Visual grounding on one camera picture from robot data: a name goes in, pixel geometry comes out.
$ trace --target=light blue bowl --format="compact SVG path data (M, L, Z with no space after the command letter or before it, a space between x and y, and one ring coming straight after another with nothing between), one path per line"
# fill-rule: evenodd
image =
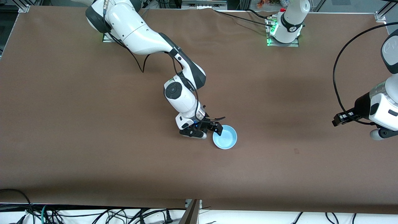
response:
M233 127L229 125L223 125L221 136L213 132L213 142L220 149L232 148L238 140L238 135Z

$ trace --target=brown table surface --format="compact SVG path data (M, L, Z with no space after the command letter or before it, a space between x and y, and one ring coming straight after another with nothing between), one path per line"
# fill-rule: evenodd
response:
M261 25L211 9L149 10L148 25L205 70L207 112L237 131L236 145L220 150L211 137L179 135L162 94L171 59L151 55L142 74L126 50L101 42L84 11L19 15L0 61L1 188L36 203L183 207L202 198L212 209L398 211L398 139L331 123L341 112L333 63L376 25L373 15L309 14L300 47L283 48L266 45ZM347 109L390 76L386 36L368 33L342 55Z

